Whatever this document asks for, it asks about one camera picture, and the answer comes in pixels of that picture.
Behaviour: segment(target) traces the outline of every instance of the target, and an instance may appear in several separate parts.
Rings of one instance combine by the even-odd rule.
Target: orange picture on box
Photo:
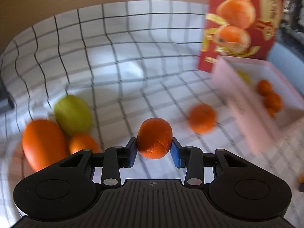
[[[283,0],[210,0],[198,68],[211,72],[217,55],[265,60],[282,4]]]

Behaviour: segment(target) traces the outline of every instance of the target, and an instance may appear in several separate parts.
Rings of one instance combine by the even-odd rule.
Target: white tablecloth
[[[0,227],[19,218],[12,193],[31,169],[20,138],[25,124],[52,117],[52,106],[68,94],[91,107],[91,136],[106,149],[126,145],[150,117],[167,120],[183,145],[204,152],[229,151],[284,179],[293,197],[285,218],[304,227],[304,194],[296,180],[303,170],[304,131],[258,157],[212,84],[208,73],[196,69],[206,5],[175,1],[136,1],[81,8],[39,22],[17,35],[1,57],[1,78],[14,98],[15,110],[0,116]],[[186,114],[197,102],[213,106],[218,126],[197,135]],[[97,169],[94,181],[100,181]],[[170,155],[150,160],[137,155],[126,178],[184,179]],[[205,169],[205,181],[213,179]]]

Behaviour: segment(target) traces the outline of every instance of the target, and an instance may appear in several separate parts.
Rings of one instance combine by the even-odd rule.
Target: pink box
[[[251,85],[237,71],[246,72]],[[304,99],[270,62],[219,56],[212,75],[219,95],[227,102],[253,154],[266,151],[304,125]],[[255,91],[257,82],[263,79],[272,84],[284,102],[275,119],[269,116],[263,97]]]

